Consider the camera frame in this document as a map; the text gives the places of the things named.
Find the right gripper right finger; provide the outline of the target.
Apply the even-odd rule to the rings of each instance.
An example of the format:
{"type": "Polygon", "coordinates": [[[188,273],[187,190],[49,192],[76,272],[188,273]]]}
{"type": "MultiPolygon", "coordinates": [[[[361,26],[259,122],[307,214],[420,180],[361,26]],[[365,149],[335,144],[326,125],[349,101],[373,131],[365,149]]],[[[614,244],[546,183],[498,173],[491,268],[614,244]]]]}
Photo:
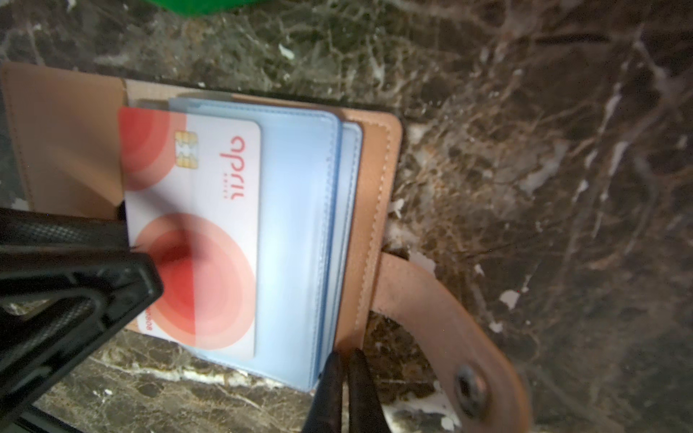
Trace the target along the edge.
{"type": "Polygon", "coordinates": [[[391,433],[366,355],[355,349],[348,359],[350,433],[391,433]]]}

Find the green plastic tray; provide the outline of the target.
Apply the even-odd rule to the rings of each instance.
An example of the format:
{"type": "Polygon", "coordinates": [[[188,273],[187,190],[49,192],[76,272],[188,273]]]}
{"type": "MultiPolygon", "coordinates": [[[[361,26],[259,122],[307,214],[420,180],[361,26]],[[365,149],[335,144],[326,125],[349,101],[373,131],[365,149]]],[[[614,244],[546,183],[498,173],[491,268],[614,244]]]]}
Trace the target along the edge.
{"type": "Polygon", "coordinates": [[[206,16],[260,3],[260,0],[147,0],[180,16],[206,16]]]}

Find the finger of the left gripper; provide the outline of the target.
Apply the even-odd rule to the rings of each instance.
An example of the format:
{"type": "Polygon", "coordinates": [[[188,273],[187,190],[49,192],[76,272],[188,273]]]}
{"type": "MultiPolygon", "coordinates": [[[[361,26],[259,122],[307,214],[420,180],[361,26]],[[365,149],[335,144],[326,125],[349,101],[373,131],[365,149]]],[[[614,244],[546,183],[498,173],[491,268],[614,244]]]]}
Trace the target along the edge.
{"type": "Polygon", "coordinates": [[[132,251],[123,221],[1,210],[3,254],[132,251]]]}
{"type": "Polygon", "coordinates": [[[1,422],[9,425],[164,293],[140,253],[2,254],[1,422]]]}

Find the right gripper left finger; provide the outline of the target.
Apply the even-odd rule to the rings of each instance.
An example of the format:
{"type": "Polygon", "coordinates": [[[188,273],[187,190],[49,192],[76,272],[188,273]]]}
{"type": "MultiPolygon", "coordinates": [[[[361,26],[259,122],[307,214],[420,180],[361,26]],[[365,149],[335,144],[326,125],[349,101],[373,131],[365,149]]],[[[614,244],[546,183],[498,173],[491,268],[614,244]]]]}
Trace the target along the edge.
{"type": "Polygon", "coordinates": [[[302,433],[341,433],[344,366],[339,352],[327,359],[302,433]]]}

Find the pink leather card holder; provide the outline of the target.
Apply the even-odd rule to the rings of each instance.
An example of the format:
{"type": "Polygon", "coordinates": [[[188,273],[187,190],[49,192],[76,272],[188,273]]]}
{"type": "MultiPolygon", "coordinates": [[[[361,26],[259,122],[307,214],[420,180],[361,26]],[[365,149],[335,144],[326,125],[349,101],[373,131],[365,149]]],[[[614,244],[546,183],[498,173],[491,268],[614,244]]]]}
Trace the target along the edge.
{"type": "MultiPolygon", "coordinates": [[[[77,217],[117,214],[123,189],[116,114],[122,106],[173,97],[253,101],[250,95],[14,62],[2,66],[1,81],[30,209],[77,217]]],[[[433,274],[382,250],[401,122],[384,112],[337,108],[336,114],[361,127],[364,147],[335,348],[360,348],[369,312],[385,315],[416,339],[466,431],[528,431],[531,404],[507,358],[433,274]]]]}

